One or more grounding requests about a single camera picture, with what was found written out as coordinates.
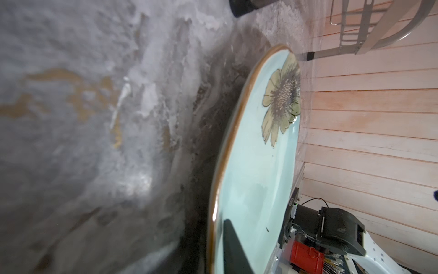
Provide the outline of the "light green flower plate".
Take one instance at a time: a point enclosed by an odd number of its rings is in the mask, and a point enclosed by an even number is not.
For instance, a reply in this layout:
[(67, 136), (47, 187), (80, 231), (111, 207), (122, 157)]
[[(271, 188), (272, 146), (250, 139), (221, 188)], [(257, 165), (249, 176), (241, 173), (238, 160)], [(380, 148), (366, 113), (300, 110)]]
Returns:
[(254, 274), (263, 274), (293, 189), (300, 132), (300, 67), (277, 45), (250, 72), (222, 139), (211, 187), (206, 273), (224, 274), (224, 221), (231, 220)]

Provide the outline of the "stainless steel dish rack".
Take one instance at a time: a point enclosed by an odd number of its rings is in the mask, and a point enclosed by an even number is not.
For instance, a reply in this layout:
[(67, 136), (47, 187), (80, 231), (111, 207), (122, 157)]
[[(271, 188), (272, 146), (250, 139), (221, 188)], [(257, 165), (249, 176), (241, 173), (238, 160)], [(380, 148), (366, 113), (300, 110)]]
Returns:
[[(339, 46), (319, 51), (304, 51), (296, 53), (299, 61), (334, 57), (346, 54), (364, 54), (371, 50), (388, 47), (409, 36), (423, 21), (435, 6), (435, 1), (392, 1), (390, 6), (377, 9), (374, 1), (362, 1), (361, 10), (349, 10), (349, 1), (342, 1), (341, 21), (330, 25), (339, 27)], [(415, 15), (409, 23), (398, 32), (385, 36), (393, 26), (399, 23), (413, 6), (418, 6)]]

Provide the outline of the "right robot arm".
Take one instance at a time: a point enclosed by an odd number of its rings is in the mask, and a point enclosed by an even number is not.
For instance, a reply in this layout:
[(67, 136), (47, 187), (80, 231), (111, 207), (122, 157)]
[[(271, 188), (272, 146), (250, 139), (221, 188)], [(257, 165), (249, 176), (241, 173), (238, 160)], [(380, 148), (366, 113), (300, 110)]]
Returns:
[(368, 274), (409, 274), (387, 255), (352, 213), (340, 208), (314, 210), (296, 205), (291, 213), (293, 227), (317, 246), (346, 255)]

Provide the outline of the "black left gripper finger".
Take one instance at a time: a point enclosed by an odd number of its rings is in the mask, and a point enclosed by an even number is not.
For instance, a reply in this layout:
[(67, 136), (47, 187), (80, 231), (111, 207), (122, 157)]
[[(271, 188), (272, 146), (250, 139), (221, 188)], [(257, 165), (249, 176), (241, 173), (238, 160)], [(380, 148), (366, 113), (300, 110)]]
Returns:
[(223, 228), (224, 273), (253, 274), (231, 220), (225, 220)]

